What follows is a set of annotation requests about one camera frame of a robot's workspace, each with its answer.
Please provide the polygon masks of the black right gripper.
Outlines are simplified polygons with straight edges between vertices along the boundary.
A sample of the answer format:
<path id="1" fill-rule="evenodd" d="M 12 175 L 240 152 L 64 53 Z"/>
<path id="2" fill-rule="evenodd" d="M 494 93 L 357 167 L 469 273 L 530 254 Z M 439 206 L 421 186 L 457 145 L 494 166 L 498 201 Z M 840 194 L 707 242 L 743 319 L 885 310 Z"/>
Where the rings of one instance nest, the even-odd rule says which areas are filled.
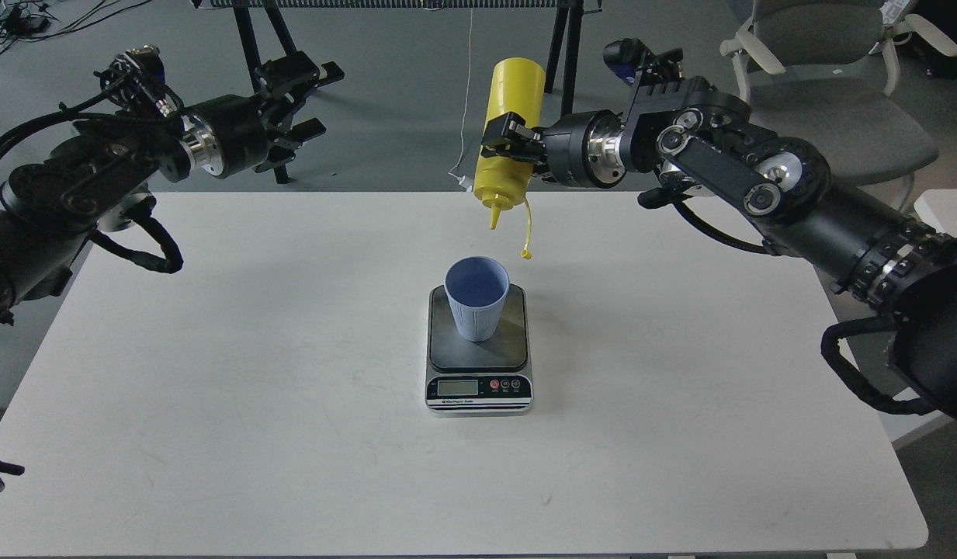
<path id="1" fill-rule="evenodd" d="M 612 111 L 568 114 L 542 131 L 526 127 L 518 113 L 492 118 L 480 142 L 480 170 L 525 164 L 545 182 L 578 189 L 610 189 L 624 180 L 625 128 Z"/>

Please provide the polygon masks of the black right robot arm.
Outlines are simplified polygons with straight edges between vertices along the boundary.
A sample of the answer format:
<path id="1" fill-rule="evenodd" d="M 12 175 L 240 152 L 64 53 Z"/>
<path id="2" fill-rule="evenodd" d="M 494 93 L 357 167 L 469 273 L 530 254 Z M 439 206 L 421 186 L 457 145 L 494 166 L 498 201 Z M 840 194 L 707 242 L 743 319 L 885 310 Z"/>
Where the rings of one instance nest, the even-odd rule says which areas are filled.
<path id="1" fill-rule="evenodd" d="M 607 189 L 627 173 L 661 186 L 639 205 L 672 205 L 720 243 L 794 255 L 873 310 L 822 335 L 837 377 L 882 413 L 957 420 L 957 237 L 889 208 L 830 174 L 811 143 L 749 123 L 751 109 L 705 78 L 685 78 L 679 49 L 655 54 L 638 39 L 603 60 L 631 86 L 629 105 L 563 116 L 538 127 L 517 109 L 492 109 L 479 164 L 518 166 L 570 187 Z"/>

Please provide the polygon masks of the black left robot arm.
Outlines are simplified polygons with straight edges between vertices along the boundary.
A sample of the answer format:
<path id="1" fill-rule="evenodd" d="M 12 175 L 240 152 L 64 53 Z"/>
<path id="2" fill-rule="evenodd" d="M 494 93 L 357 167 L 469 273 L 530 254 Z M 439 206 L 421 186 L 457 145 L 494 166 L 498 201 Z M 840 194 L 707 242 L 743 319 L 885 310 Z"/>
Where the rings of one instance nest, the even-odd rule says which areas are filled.
<path id="1" fill-rule="evenodd" d="M 76 130 L 46 160 L 17 167 L 0 185 L 0 323 L 13 323 L 20 302 L 60 296 L 87 244 L 142 269 L 178 272 L 184 259 L 153 217 L 149 178 L 283 170 L 304 142 L 325 132 L 317 118 L 294 123 L 295 114 L 321 86 L 344 78 L 333 61 L 318 66 L 295 52 L 256 67 L 252 95 L 185 106 L 152 45 L 117 54 L 97 75 L 98 95 L 0 137 L 2 160 L 54 125 Z"/>

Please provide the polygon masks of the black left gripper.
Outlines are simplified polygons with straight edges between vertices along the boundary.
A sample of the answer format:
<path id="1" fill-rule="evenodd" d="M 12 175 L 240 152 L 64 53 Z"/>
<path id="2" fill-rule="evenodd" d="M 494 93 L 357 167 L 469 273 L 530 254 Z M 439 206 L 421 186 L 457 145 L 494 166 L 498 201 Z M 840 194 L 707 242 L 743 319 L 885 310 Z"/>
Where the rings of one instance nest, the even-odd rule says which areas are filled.
<path id="1" fill-rule="evenodd" d="M 327 128 L 311 118 L 282 132 L 268 117 L 292 116 L 316 89 L 342 81 L 345 73 L 333 61 L 317 66 L 307 53 L 295 52 L 266 61 L 252 77 L 257 78 L 257 95 L 230 93 L 187 107 L 185 152 L 191 169 L 218 179 L 247 168 L 286 173 L 297 149 Z"/>

